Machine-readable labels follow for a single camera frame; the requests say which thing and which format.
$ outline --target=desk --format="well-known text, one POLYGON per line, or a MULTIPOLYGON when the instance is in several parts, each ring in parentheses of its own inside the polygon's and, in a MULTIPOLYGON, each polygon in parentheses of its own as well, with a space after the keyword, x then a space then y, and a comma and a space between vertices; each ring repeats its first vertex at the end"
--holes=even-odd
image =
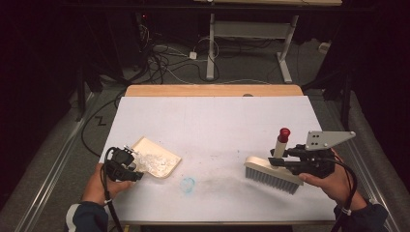
POLYGON ((245 158, 267 158, 282 127, 292 131, 289 147, 305 143, 308 131, 321 130, 297 86, 131 86, 103 152, 146 136, 182 161, 167 179, 147 174, 118 195, 119 219, 135 224, 332 221, 335 203, 320 188, 304 185, 290 195, 245 178, 245 158), (295 96, 281 96, 286 90, 295 96))
MULTIPOLYGON (((267 5, 293 5, 293 6, 340 6, 341 0, 214 0, 217 3, 248 3, 267 5)), ((266 23, 266 22, 245 22, 245 21, 219 21, 215 20, 215 14, 211 14, 209 32, 209 52, 206 78, 214 79, 215 37, 234 38, 260 38, 260 39, 284 39, 283 49, 277 53, 278 65, 285 83, 292 83, 289 69, 286 65, 286 54, 292 42, 293 34, 298 22, 298 15, 293 15, 289 23, 266 23)))

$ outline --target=white table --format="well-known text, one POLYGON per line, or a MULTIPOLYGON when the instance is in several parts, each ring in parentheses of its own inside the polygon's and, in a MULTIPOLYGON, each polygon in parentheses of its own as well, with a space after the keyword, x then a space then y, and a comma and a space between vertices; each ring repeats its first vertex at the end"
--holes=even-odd
MULTIPOLYGON (((160 95, 160 88, 147 95, 160 95)), ((162 87, 166 96, 173 88, 178 86, 162 87)), ((244 90, 244 86, 191 88, 209 95, 244 90)), ((305 143, 308 131, 321 130, 308 97, 122 98, 103 153, 146 136, 182 161, 167 179, 146 174, 120 193, 114 200, 119 219, 135 224, 331 222, 335 203, 320 188, 304 185, 291 195, 245 178, 245 158, 267 158, 282 127, 291 130, 288 147, 305 143)))

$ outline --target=hand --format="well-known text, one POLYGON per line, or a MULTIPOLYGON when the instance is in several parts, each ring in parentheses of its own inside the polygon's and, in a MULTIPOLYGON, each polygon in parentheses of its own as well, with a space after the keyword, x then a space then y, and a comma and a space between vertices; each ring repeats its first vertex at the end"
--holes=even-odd
MULTIPOLYGON (((329 198, 335 200, 340 207, 344 206, 345 201, 349 197, 350 187, 347 179, 348 177, 346 175, 346 172, 344 171, 344 168, 338 164, 335 165, 335 172, 324 179, 318 178, 308 173, 299 174, 299 178, 310 185, 322 188, 322 190, 329 196, 329 198)), ((366 205, 367 203, 365 202, 365 200, 356 191, 350 205, 350 210, 360 210, 366 205)))
MULTIPOLYGON (((94 174, 91 176, 90 180, 88 181, 87 186, 85 187, 85 191, 82 195, 82 201, 92 201, 100 205, 104 205, 105 196, 104 196, 104 189, 103 183, 101 178, 101 169, 103 167, 102 163, 98 163, 96 165, 96 169, 94 174)), ((125 182, 113 182, 109 178, 106 178, 106 183, 108 186, 108 191, 112 199, 122 190, 128 189, 133 185, 131 181, 125 182)))

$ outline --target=blue stain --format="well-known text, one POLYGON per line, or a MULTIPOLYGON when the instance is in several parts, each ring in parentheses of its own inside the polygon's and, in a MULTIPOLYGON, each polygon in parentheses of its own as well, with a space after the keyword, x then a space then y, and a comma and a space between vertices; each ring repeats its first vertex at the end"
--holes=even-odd
POLYGON ((185 178, 180 184, 180 188, 184 193, 190 193, 195 186, 195 180, 193 178, 185 178))

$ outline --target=brush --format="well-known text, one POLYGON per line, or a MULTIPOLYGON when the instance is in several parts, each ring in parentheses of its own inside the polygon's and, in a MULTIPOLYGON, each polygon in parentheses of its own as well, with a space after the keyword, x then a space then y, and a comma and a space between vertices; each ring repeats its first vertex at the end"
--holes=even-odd
MULTIPOLYGON (((279 132, 277 145, 271 153, 274 158, 282 158, 290 130, 283 128, 279 132)), ((304 184, 285 167, 272 166, 268 160, 258 157, 247 157, 245 160, 246 178, 294 194, 304 184)))

